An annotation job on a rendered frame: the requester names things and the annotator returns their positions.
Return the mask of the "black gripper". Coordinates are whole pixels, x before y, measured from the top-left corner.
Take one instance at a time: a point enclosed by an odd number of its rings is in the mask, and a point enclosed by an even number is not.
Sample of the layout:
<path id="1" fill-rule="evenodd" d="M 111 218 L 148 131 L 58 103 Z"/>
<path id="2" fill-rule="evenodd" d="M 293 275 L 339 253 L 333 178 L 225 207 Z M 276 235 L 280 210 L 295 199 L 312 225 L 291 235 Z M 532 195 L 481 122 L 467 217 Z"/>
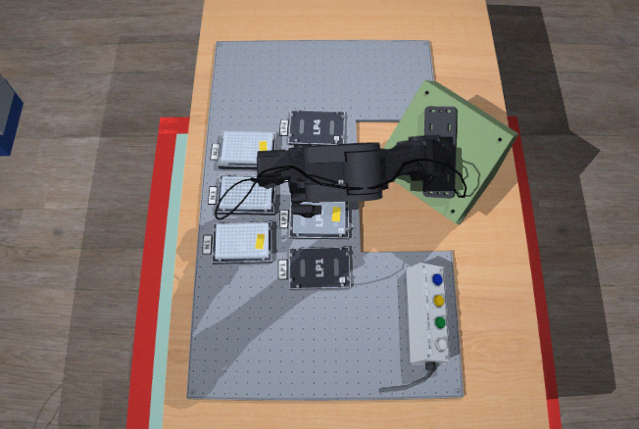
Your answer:
<path id="1" fill-rule="evenodd" d="M 304 218 L 311 218 L 314 215 L 321 214 L 321 206 L 312 206 L 312 204 L 301 203 L 306 201 L 306 193 L 291 194 L 291 212 L 293 215 L 301 215 Z"/>

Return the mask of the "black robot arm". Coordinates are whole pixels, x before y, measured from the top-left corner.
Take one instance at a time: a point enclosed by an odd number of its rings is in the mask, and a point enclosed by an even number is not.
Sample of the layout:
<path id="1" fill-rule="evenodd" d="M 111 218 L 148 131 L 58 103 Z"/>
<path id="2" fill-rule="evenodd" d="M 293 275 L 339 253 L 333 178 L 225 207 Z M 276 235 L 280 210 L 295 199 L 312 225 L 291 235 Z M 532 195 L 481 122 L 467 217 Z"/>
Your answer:
<path id="1" fill-rule="evenodd" d="M 447 113 L 447 110 L 451 113 Z M 397 142 L 391 149 L 380 149 L 379 142 L 366 142 L 321 146 L 295 144 L 294 148 L 288 150 L 258 151 L 257 176 L 268 168 L 293 166 L 318 182 L 326 183 L 317 184 L 288 167 L 262 173 L 258 184 L 270 189 L 288 180 L 290 194 L 306 193 L 306 201 L 310 203 L 379 200 L 382 190 L 388 189 L 389 183 L 381 184 L 393 179 L 404 162 L 431 159 L 456 169 L 457 109 L 426 107 L 424 135 L 427 136 L 409 137 L 410 142 Z M 338 184 L 337 162 L 342 162 L 343 166 L 342 184 Z M 405 164 L 400 175 L 409 175 L 412 181 L 423 180 L 422 194 L 425 197 L 451 199 L 455 195 L 456 173 L 446 165 L 414 161 Z M 347 190 L 347 187 L 351 190 Z"/>

